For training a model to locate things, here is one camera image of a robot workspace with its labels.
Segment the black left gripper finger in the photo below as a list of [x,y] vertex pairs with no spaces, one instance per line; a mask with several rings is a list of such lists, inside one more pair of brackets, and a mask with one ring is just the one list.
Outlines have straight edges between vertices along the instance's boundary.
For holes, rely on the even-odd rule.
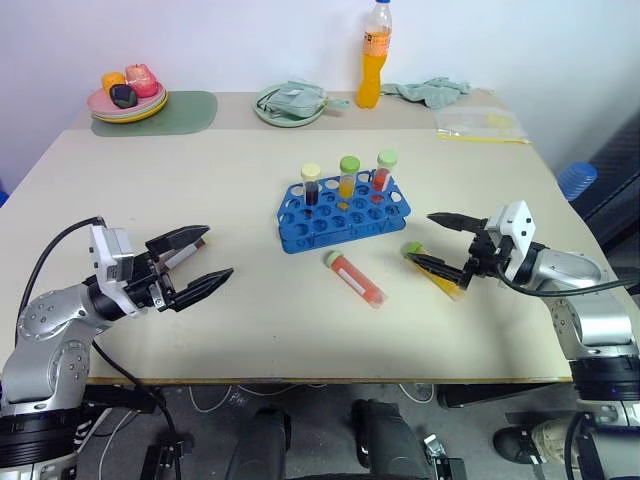
[[172,297],[171,309],[175,312],[180,312],[206,299],[224,285],[233,273],[233,268],[227,268],[206,274],[188,283],[185,289]]
[[208,225],[183,226],[148,240],[145,246],[152,257],[160,257],[199,241],[209,230]]

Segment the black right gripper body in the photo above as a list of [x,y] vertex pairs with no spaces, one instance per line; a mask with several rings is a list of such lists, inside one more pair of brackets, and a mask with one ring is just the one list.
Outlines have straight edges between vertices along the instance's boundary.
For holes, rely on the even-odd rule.
[[471,280],[474,276],[500,279],[499,270],[504,270],[506,265],[506,238],[499,235],[495,244],[486,230],[473,228],[470,231],[474,233],[474,239],[463,267],[463,279]]

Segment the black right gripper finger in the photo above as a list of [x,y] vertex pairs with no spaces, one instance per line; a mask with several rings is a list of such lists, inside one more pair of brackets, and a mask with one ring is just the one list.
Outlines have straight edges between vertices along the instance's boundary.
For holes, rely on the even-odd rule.
[[459,213],[436,212],[427,215],[427,218],[438,225],[455,230],[478,233],[485,229],[487,218],[475,218]]
[[473,276],[473,269],[466,263],[458,268],[448,265],[444,260],[421,253],[408,253],[407,257],[421,269],[438,278],[453,283],[459,290],[466,291]]

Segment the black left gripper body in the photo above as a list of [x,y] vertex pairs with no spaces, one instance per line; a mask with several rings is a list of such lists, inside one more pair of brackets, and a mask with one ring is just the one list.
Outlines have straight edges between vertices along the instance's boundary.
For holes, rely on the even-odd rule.
[[135,256],[132,277],[124,291],[138,308],[153,307],[164,311],[175,305],[176,292],[168,270],[149,252]]

